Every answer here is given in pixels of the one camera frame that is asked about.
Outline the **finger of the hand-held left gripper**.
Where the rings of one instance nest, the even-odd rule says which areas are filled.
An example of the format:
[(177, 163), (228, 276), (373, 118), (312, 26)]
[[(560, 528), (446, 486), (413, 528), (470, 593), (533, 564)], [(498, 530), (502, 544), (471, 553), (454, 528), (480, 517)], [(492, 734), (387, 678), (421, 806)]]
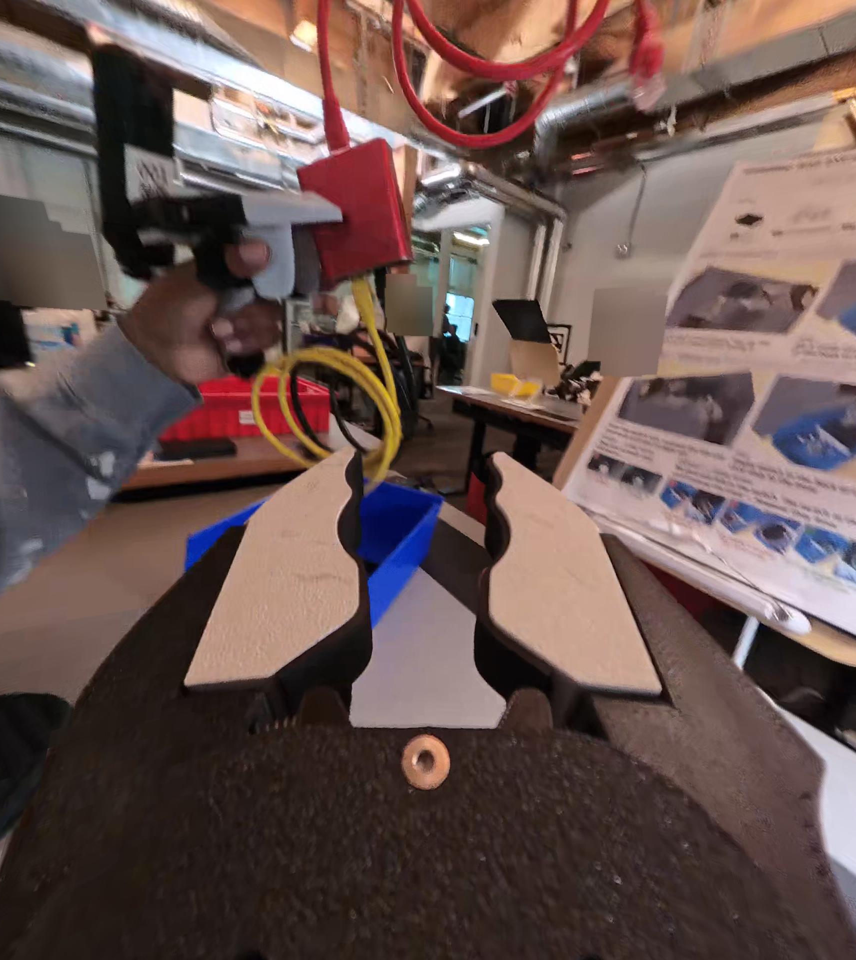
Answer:
[(341, 223), (342, 210), (313, 191), (271, 189), (242, 194), (245, 222), (251, 227), (314, 226)]

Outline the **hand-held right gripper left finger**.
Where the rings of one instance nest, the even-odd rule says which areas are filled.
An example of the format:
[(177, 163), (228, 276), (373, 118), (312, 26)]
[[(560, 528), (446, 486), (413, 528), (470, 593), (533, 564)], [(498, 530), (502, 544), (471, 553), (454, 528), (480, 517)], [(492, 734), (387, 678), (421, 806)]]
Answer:
[(361, 454), (346, 447), (253, 512), (184, 677), (187, 690), (279, 680), (362, 612), (352, 530), (362, 492)]

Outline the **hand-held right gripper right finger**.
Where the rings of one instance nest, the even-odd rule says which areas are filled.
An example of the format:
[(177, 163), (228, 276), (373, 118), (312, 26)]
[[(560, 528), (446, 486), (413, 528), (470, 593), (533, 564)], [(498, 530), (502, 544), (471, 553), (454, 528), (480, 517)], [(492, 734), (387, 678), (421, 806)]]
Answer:
[(505, 453), (489, 459), (475, 660), (517, 687), (657, 698), (662, 682), (595, 522)]

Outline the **red ethernet switch box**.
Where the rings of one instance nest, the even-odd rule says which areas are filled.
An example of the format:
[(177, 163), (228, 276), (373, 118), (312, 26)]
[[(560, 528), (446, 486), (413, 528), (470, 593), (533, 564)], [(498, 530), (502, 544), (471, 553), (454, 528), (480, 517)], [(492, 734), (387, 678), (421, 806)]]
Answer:
[(297, 172), (299, 186), (341, 212), (312, 227), (324, 288), (412, 261), (410, 229), (393, 151), (374, 138), (336, 151)]

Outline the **blue plastic storage bin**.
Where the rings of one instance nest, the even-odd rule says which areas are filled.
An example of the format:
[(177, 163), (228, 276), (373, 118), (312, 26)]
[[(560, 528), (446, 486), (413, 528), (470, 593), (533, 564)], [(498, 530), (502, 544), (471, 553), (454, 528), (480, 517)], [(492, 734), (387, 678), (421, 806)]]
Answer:
[(331, 638), (327, 629), (337, 633), (351, 618), (362, 630), (376, 626), (427, 557), (440, 507), (436, 495), (392, 484), (382, 484), (362, 498), (358, 559), (367, 573), (362, 577), (367, 605), (348, 619), (325, 613), (321, 601), (310, 603), (305, 593), (285, 598), (279, 586), (267, 586), (258, 594), (232, 591), (230, 598), (240, 602), (240, 611), (225, 624), (239, 626), (244, 638), (265, 627), (270, 641), (291, 650), (306, 650), (311, 640)]

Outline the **person's left hand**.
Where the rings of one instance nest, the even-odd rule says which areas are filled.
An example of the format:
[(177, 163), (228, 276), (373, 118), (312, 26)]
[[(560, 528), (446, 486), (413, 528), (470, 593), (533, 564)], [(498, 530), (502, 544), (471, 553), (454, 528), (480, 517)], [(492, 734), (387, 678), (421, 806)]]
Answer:
[(221, 304), (186, 260), (148, 283), (118, 322), (125, 338), (168, 378), (197, 386), (229, 374), (229, 361), (264, 355), (282, 340), (285, 308), (256, 297)]

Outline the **red plastic bin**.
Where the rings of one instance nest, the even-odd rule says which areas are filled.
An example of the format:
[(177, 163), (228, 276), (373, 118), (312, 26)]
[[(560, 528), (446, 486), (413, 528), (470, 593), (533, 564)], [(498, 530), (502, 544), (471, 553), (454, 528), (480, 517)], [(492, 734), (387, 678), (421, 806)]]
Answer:
[[(251, 381), (234, 376), (208, 381), (199, 388), (201, 404), (160, 435), (159, 441), (187, 442), (261, 436), (253, 414)], [(326, 433), (330, 417), (328, 389), (310, 379), (298, 380), (301, 410), (316, 434)], [(275, 436), (291, 433), (278, 400), (278, 378), (270, 375), (262, 385), (259, 407), (268, 430)]]

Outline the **wooden background desk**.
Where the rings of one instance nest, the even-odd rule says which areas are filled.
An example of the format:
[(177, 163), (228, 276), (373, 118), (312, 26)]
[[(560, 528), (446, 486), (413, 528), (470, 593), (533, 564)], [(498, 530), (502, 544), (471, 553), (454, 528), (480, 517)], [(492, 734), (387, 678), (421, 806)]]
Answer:
[(511, 435), (511, 457), (536, 473), (542, 448), (565, 450), (584, 415), (578, 403), (543, 394), (534, 402), (522, 402), (481, 387), (442, 386), (436, 390), (451, 399), (453, 414), (472, 423), (464, 479), (455, 496), (468, 493), (473, 467), (485, 454), (488, 428)]

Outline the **black angled panel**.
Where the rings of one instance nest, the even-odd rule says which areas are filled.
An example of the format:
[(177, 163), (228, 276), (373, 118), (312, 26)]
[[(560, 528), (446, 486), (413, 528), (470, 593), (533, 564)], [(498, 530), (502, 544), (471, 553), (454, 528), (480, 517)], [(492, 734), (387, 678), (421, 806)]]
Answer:
[(531, 298), (498, 298), (492, 307), (512, 341), (550, 344), (552, 342), (541, 306)]

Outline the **wooden instruction sheet board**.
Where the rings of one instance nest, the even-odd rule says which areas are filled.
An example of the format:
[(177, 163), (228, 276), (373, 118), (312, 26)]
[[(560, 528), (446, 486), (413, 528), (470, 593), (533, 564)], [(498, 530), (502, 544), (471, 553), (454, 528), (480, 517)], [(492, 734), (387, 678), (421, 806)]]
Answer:
[(607, 377), (556, 475), (586, 513), (678, 522), (856, 668), (856, 148), (739, 163), (656, 370)]

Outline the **silver ventilation duct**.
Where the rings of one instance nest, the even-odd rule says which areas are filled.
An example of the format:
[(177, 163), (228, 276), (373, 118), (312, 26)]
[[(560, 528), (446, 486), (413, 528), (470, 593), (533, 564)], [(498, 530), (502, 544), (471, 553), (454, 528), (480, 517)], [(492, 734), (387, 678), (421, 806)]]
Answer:
[(531, 146), (531, 164), (538, 174), (547, 174), (554, 149), (562, 135), (625, 110), (649, 112), (667, 88), (661, 72), (639, 79), (622, 74), (579, 86), (555, 97), (535, 120)]

